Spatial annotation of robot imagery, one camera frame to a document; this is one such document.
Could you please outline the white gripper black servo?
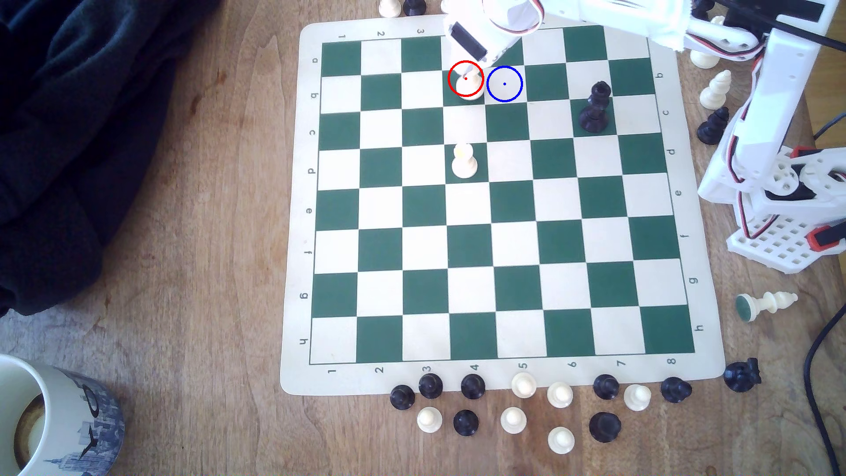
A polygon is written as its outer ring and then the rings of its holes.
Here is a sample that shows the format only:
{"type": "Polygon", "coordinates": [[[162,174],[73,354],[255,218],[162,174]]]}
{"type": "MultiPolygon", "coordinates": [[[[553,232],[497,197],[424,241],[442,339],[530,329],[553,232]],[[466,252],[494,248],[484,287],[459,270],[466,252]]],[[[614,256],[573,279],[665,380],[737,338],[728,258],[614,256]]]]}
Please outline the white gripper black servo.
{"type": "Polygon", "coordinates": [[[544,21],[540,1],[448,1],[445,37],[453,62],[490,67],[544,21]]]}

